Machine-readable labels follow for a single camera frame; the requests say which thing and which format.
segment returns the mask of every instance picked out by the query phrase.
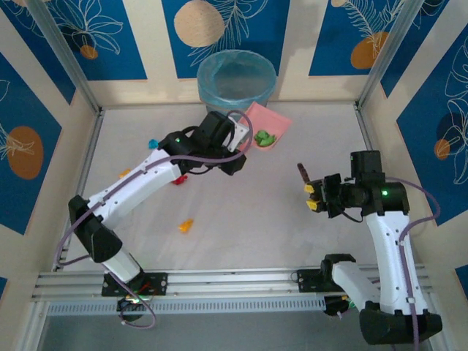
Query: blue wall panel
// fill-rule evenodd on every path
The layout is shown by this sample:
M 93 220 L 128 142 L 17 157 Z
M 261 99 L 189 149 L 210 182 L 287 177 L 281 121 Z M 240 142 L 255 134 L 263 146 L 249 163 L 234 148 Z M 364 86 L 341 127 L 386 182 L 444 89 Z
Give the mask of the blue wall panel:
M 24 234 L 61 127 L 0 55 L 0 224 Z
M 397 121 L 421 184 L 442 207 L 437 224 L 467 210 L 468 26 Z

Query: white tabletop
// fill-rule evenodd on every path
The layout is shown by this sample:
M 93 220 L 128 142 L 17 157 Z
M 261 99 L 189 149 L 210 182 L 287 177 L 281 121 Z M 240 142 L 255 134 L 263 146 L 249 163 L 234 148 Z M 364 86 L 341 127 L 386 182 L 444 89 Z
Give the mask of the white tabletop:
M 270 151 L 252 148 L 242 171 L 215 169 L 168 184 L 133 210 L 116 234 L 145 269 L 281 268 L 319 265 L 325 254 L 350 253 L 376 263 L 366 224 L 312 213 L 296 164 L 311 179 L 350 174 L 350 152 L 364 150 L 352 105 L 277 102 L 268 107 L 292 120 Z M 118 180 L 151 152 L 148 141 L 198 125 L 202 105 L 108 110 L 94 153 L 85 197 Z M 350 211 L 357 216 L 358 212 Z M 187 234 L 180 223 L 194 219 Z M 85 254 L 73 237 L 67 259 Z M 86 260 L 68 271 L 101 269 Z

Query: orange circle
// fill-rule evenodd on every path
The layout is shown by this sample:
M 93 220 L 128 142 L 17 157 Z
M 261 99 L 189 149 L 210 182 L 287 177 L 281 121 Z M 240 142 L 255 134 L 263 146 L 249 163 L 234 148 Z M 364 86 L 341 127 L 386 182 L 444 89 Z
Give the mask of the orange circle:
M 372 35 L 372 37 L 361 40 L 352 50 L 351 65 L 356 69 L 372 68 L 387 37 L 388 33 L 381 31 Z
M 80 53 L 85 59 L 94 60 L 97 59 L 97 50 L 89 45 L 83 45 L 80 48 Z
M 450 153 L 450 144 L 446 139 L 440 139 L 434 146 L 434 153 L 440 160 L 446 159 Z
M 33 144 L 27 147 L 27 151 L 20 149 L 31 143 Z M 36 178 L 44 160 L 44 148 L 39 134 L 30 127 L 16 127 L 8 135 L 7 146 L 12 149 L 7 157 L 13 173 L 28 181 Z

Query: red toy piece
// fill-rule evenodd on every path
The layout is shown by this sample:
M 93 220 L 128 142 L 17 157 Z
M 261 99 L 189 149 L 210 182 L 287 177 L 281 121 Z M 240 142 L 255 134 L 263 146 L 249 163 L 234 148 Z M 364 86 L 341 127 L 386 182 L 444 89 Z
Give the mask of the red toy piece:
M 187 175 L 181 175 L 180 177 L 178 177 L 176 180 L 174 181 L 171 181 L 172 184 L 175 184 L 175 185 L 181 185 L 183 182 L 185 182 L 186 180 L 188 179 L 188 176 Z

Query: beige circle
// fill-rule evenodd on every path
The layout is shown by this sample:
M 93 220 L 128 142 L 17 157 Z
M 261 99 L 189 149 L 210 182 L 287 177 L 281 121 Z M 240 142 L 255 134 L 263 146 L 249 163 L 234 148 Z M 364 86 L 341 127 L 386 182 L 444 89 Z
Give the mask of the beige circle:
M 20 5 L 21 7 L 25 7 L 26 4 L 24 3 L 24 0 L 12 0 L 15 4 Z
M 174 27 L 180 40 L 193 48 L 212 45 L 224 33 L 221 14 L 203 0 L 191 0 L 181 7 L 175 14 Z
M 330 2 L 333 7 L 341 7 L 347 3 L 347 0 L 330 0 Z

